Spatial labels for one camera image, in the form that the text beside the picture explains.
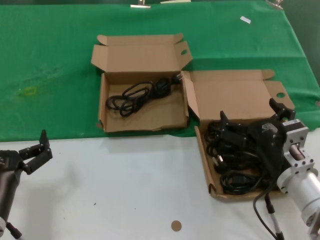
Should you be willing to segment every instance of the metal clip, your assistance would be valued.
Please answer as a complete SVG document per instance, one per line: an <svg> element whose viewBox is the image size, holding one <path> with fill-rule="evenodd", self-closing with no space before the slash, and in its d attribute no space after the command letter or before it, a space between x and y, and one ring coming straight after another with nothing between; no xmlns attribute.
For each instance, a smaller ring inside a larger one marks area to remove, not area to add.
<svg viewBox="0 0 320 240"><path fill-rule="evenodd" d="M280 4L284 1L284 0L275 0L274 2L265 0L268 4L270 4L272 7L276 8L276 9L283 9L282 6L280 6Z"/></svg>
<svg viewBox="0 0 320 240"><path fill-rule="evenodd" d="M131 4L131 8L149 9L151 6L145 5L145 0L138 0L138 5Z"/></svg>

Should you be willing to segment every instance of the small round disc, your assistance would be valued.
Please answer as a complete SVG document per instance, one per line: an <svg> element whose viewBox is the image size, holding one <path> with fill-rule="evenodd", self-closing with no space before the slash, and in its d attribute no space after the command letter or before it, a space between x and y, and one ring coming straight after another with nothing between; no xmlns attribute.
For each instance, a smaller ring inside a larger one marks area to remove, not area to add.
<svg viewBox="0 0 320 240"><path fill-rule="evenodd" d="M175 220L171 223L171 228L175 232L179 232L182 228L181 222Z"/></svg>

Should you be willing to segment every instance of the green cloth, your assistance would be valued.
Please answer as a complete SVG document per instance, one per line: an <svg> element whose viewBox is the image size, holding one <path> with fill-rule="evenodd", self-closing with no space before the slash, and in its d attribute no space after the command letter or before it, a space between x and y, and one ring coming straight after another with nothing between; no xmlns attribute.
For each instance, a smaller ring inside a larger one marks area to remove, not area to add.
<svg viewBox="0 0 320 240"><path fill-rule="evenodd" d="M251 24L240 20L251 19ZM0 141L132 136L96 127L100 72L96 36L183 33L188 70L274 69L310 129L320 125L320 89L283 11L263 1L128 5L0 6ZM190 126L160 133L194 136Z"/></svg>

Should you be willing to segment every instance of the white table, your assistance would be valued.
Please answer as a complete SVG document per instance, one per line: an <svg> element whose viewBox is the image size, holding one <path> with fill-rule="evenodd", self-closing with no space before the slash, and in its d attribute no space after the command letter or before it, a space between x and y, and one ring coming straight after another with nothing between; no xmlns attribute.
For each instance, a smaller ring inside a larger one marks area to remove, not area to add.
<svg viewBox="0 0 320 240"><path fill-rule="evenodd" d="M315 160L319 139L320 129L306 140ZM36 143L0 143L0 149ZM22 174L9 216L26 240L272 240L252 201L226 203L208 194L195 137L50 143L53 159ZM291 199L272 202L285 238L306 240L308 229ZM273 229L263 201L258 209ZM181 231L171 229L174 220ZM13 238L6 231L1 240Z"/></svg>

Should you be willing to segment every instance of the cardboard box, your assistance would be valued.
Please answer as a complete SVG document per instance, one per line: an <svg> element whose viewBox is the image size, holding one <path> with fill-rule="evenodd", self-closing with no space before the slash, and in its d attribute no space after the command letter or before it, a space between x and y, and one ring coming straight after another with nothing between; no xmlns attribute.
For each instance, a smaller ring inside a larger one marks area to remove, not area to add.
<svg viewBox="0 0 320 240"><path fill-rule="evenodd" d="M98 119L107 133L122 131L157 131L185 128L188 124L188 102L183 81L172 86L171 95L152 99L138 112L121 117L118 111L106 107L106 101L121 95L133 84L156 82L181 72L191 60L183 34L104 36L102 45L94 45L91 63L104 73L101 76Z"/></svg>
<svg viewBox="0 0 320 240"><path fill-rule="evenodd" d="M212 157L206 152L204 133L211 121L220 120L220 111L224 111L231 122L251 123L275 114L269 106L270 98L293 109L284 86L279 81L269 81L275 75L273 70L184 71L182 74L189 106L200 120L195 132L209 193L225 199L256 197L259 191L245 195L223 192L221 175L215 171Z"/></svg>

